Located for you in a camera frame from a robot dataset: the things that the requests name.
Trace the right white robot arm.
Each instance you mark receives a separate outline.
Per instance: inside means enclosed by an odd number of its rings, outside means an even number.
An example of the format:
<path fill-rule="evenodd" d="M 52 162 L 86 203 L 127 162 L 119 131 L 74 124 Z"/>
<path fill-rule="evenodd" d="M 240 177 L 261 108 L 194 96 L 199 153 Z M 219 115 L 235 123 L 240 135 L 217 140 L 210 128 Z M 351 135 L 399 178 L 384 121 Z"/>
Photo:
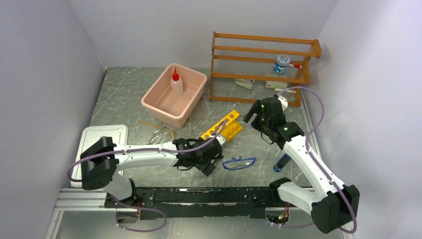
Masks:
<path fill-rule="evenodd" d="M 357 210 L 360 193 L 355 185 L 347 186 L 324 164 L 311 148 L 308 136 L 284 114 L 288 102 L 284 97 L 272 96 L 256 100 L 244 122 L 270 138 L 301 169 L 313 191 L 296 185 L 288 178 L 270 184 L 269 201 L 274 206 L 284 202 L 293 204 L 310 215 L 313 224 L 322 232 L 341 229 L 352 222 L 352 234 L 357 229 Z"/>

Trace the metal crucible tongs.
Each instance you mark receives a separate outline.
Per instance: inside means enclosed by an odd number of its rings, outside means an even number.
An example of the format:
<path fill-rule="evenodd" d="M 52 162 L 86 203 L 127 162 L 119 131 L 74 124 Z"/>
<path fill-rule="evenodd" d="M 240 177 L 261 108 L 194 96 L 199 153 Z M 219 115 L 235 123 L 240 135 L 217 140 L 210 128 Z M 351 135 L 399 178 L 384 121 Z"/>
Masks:
<path fill-rule="evenodd" d="M 168 129 L 167 127 L 160 127 L 155 132 L 153 132 L 147 144 L 156 144 L 160 142 L 166 135 L 170 136 L 170 141 L 174 140 L 174 133 L 172 130 Z"/>

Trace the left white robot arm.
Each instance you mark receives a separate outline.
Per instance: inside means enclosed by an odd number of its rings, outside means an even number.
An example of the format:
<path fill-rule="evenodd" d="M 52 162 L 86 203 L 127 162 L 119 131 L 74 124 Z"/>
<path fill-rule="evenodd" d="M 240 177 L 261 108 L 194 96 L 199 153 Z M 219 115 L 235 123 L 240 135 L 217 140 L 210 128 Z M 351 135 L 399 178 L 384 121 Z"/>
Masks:
<path fill-rule="evenodd" d="M 138 193 L 134 181 L 120 175 L 121 171 L 146 166 L 195 167 L 209 176 L 222 160 L 226 142 L 223 136 L 214 135 L 155 145 L 124 145 L 102 136 L 80 155 L 82 188 L 102 189 L 125 207 L 131 207 L 136 204 Z"/>

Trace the blue safety glasses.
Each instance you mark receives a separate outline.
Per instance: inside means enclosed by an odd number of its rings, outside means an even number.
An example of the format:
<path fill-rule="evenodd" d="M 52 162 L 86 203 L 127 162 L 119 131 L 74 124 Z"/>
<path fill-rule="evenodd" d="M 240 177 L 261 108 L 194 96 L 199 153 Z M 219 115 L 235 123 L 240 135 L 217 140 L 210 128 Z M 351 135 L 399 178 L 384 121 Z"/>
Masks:
<path fill-rule="evenodd" d="M 242 169 L 251 167 L 255 162 L 256 162 L 255 157 L 242 158 L 240 156 L 238 158 L 232 157 L 230 160 L 224 161 L 222 163 L 222 166 L 227 171 L 236 171 L 236 170 L 242 170 Z"/>

